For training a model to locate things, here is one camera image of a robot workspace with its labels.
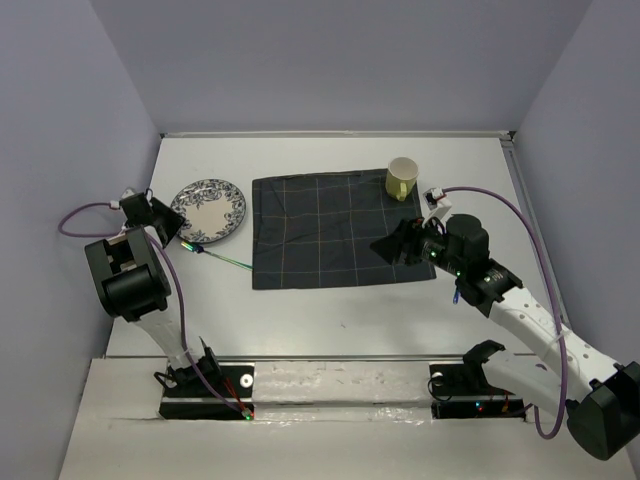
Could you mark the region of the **blue white patterned plate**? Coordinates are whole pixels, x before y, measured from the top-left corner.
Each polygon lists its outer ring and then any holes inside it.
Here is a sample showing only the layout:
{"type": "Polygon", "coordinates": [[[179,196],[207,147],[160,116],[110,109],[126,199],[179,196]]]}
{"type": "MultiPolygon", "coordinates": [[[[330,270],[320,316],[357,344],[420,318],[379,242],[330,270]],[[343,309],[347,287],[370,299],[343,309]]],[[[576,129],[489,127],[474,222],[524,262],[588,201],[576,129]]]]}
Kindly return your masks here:
{"type": "Polygon", "coordinates": [[[171,209],[185,219],[178,235],[196,244],[211,244],[231,235],[242,224],[247,202],[233,183],[221,179],[195,181],[173,198],[171,209]]]}

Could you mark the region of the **pale yellow cup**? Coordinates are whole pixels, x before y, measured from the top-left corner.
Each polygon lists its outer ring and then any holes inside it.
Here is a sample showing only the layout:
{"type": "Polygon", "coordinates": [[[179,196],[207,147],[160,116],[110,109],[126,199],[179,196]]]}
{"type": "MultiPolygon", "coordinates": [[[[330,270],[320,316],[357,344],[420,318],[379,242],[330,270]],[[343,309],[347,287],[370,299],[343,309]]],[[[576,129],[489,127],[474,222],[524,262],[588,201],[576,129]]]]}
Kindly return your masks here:
{"type": "Polygon", "coordinates": [[[391,198],[403,202],[411,193],[419,176],[418,165],[408,157],[397,157],[388,164],[385,190],[391,198]]]}

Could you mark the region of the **dark grey checked cloth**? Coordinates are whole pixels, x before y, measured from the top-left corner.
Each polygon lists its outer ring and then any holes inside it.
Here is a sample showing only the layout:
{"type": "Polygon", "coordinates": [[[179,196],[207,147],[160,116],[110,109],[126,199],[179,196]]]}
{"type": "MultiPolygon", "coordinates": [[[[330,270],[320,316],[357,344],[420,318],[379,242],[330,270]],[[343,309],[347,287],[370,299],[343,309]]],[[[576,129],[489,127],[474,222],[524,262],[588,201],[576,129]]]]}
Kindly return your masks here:
{"type": "Polygon", "coordinates": [[[383,169],[267,177],[252,183],[255,290],[362,287],[433,280],[425,263],[390,265],[370,245],[422,214],[389,196],[383,169]]]}

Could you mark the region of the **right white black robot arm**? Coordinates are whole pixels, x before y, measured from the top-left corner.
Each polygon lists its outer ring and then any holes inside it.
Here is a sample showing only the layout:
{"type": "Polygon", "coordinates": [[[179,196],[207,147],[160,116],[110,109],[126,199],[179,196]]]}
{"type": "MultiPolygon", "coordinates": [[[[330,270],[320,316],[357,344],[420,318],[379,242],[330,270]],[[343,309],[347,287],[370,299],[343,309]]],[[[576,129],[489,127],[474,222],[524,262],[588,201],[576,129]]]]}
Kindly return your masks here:
{"type": "Polygon", "coordinates": [[[462,384],[482,392],[503,388],[549,412],[565,414],[577,444],[606,461],[639,434],[639,365],[623,365],[557,324],[522,281],[491,259],[489,235],[479,219],[457,214],[403,220],[371,249],[385,262],[428,262],[452,274],[470,306],[517,337],[535,359],[519,360],[494,341],[469,350],[462,384]]]}

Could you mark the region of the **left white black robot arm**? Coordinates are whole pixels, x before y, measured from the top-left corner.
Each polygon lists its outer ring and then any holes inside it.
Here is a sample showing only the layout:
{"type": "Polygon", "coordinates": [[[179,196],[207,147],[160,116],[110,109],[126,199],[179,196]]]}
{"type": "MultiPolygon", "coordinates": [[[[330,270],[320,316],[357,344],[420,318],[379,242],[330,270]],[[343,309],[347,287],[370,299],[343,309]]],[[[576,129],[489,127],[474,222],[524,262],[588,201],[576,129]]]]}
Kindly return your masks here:
{"type": "Polygon", "coordinates": [[[185,218],[144,193],[128,193],[115,205],[126,217],[124,229],[85,247],[103,309],[146,332],[162,350],[169,367],[155,375],[160,383],[215,392],[221,368],[205,343],[188,345],[184,296],[164,251],[185,218]]]}

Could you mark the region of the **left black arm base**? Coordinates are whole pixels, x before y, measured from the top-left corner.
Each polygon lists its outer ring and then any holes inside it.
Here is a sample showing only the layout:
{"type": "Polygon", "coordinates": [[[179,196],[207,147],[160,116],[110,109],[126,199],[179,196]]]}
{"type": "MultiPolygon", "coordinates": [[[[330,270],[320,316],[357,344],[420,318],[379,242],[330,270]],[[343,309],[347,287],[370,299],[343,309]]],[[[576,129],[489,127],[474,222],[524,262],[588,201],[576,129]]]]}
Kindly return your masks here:
{"type": "Polygon", "coordinates": [[[161,385],[159,415],[166,420],[251,421],[254,419],[253,388],[255,365],[221,362],[207,347],[205,355],[192,365],[155,372],[161,385]]]}

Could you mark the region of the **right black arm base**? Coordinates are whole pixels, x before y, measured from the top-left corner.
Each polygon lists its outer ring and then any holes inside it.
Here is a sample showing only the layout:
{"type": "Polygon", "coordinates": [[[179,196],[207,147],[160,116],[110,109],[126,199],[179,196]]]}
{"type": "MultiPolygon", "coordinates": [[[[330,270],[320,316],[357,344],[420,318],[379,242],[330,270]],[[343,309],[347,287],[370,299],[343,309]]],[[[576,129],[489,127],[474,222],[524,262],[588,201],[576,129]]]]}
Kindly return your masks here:
{"type": "Polygon", "coordinates": [[[487,340],[472,347],[457,363],[429,365],[427,390],[431,411],[437,420],[446,419],[525,419],[531,405],[517,395],[490,385],[482,367],[505,347],[487,340]]]}

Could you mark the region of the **iridescent green fork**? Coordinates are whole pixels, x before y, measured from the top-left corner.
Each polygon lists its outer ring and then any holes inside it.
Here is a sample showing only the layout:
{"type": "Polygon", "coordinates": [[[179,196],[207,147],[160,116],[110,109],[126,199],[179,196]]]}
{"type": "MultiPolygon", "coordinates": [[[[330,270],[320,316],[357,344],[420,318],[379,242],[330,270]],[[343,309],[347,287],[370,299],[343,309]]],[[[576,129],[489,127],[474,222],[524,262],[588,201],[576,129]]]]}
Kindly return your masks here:
{"type": "Polygon", "coordinates": [[[234,266],[242,268],[244,270],[248,270],[248,271],[252,271],[253,270],[253,267],[251,265],[249,265],[249,264],[246,264],[244,262],[240,262],[238,260],[234,260],[234,259],[229,258],[227,256],[224,256],[224,255],[209,251],[209,250],[205,249],[202,245],[191,243],[191,242],[187,242],[187,241],[181,241],[180,244],[181,244],[181,246],[183,248],[187,249],[188,251],[190,251],[192,253],[199,254],[199,255],[208,255],[208,256],[213,257],[213,258],[215,258],[217,260],[226,262],[228,264],[234,265],[234,266]]]}

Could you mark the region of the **white foam strip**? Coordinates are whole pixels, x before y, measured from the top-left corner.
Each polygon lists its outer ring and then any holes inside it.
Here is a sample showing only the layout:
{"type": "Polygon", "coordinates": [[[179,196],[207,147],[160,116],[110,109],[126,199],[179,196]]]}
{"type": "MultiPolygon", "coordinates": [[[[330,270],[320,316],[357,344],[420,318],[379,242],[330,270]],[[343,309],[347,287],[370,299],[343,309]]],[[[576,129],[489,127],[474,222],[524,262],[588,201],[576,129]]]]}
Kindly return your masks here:
{"type": "Polygon", "coordinates": [[[260,362],[252,399],[258,404],[428,404],[427,362],[260,362]]]}

